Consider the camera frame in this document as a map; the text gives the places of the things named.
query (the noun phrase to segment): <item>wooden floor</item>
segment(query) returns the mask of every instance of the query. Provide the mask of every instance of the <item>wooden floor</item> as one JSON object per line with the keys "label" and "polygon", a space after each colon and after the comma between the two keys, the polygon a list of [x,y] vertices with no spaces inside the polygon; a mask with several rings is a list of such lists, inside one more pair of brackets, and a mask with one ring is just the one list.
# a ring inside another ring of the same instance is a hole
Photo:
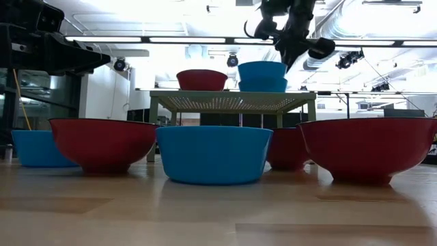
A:
{"label": "wooden floor", "polygon": [[124,177],[0,166],[0,245],[437,245],[437,166],[391,187],[332,184],[317,166],[256,184],[167,180],[160,162]]}

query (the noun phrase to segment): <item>blue bowl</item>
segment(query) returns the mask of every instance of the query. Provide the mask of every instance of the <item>blue bowl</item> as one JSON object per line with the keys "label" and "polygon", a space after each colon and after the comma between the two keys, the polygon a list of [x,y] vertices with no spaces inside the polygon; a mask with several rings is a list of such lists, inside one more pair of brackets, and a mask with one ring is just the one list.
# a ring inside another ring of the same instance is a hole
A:
{"label": "blue bowl", "polygon": [[12,131],[23,167],[77,167],[57,149],[51,131]]}
{"label": "blue bowl", "polygon": [[196,185],[237,185],[258,180],[273,131],[236,126],[156,129],[164,172]]}
{"label": "blue bowl", "polygon": [[238,66],[240,80],[270,77],[283,78],[287,72],[287,65],[275,61],[252,61]]}
{"label": "blue bowl", "polygon": [[284,78],[258,78],[241,81],[238,87],[241,92],[285,92],[287,84]]}

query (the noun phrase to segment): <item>fluorescent light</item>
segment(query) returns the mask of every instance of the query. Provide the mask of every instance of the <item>fluorescent light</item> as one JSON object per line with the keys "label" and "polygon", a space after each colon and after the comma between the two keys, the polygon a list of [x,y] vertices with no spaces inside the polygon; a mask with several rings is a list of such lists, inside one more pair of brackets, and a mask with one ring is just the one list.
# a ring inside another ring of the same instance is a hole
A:
{"label": "fluorescent light", "polygon": [[70,36],[66,37],[68,41],[79,41],[79,42],[141,42],[140,37],[92,37],[92,36]]}
{"label": "fluorescent light", "polygon": [[405,41],[405,46],[437,46],[437,41]]}
{"label": "fluorescent light", "polygon": [[273,40],[260,40],[257,38],[236,38],[234,42],[238,44],[273,44]]}
{"label": "fluorescent light", "polygon": [[391,46],[394,41],[381,40],[335,40],[337,46]]}
{"label": "fluorescent light", "polygon": [[150,42],[156,43],[166,43],[166,42],[175,42],[175,43],[225,43],[226,39],[224,38],[150,38]]}

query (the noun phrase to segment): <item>plastic bowl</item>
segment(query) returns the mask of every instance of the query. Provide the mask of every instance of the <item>plastic bowl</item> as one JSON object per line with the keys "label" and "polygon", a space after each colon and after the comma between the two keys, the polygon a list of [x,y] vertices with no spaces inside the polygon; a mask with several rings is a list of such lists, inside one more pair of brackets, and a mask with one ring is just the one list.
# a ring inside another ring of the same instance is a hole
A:
{"label": "plastic bowl", "polygon": [[302,170],[309,157],[300,129],[274,129],[267,161],[275,170],[292,172]]}
{"label": "plastic bowl", "polygon": [[176,77],[181,90],[222,91],[227,75],[213,70],[193,69],[179,72]]}
{"label": "plastic bowl", "polygon": [[241,81],[238,87],[241,92],[285,92],[287,84],[284,78],[256,78]]}
{"label": "plastic bowl", "polygon": [[158,127],[141,122],[52,119],[61,153],[87,174],[122,174],[153,146]]}
{"label": "plastic bowl", "polygon": [[258,180],[273,131],[235,126],[172,126],[156,130],[164,171],[196,185]]}
{"label": "plastic bowl", "polygon": [[240,80],[270,77],[280,79],[287,72],[287,65],[275,61],[252,61],[238,66]]}
{"label": "plastic bowl", "polygon": [[12,131],[23,167],[77,167],[56,148],[51,131]]}
{"label": "plastic bowl", "polygon": [[385,185],[427,155],[437,120],[364,118],[299,124],[311,160],[334,180]]}

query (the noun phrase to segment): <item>perforated tabletop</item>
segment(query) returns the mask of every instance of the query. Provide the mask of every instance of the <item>perforated tabletop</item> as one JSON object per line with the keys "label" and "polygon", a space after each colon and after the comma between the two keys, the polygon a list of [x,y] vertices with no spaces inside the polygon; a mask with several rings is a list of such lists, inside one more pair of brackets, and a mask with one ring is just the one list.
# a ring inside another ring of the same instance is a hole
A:
{"label": "perforated tabletop", "polygon": [[151,91],[170,111],[284,114],[314,101],[314,93]]}

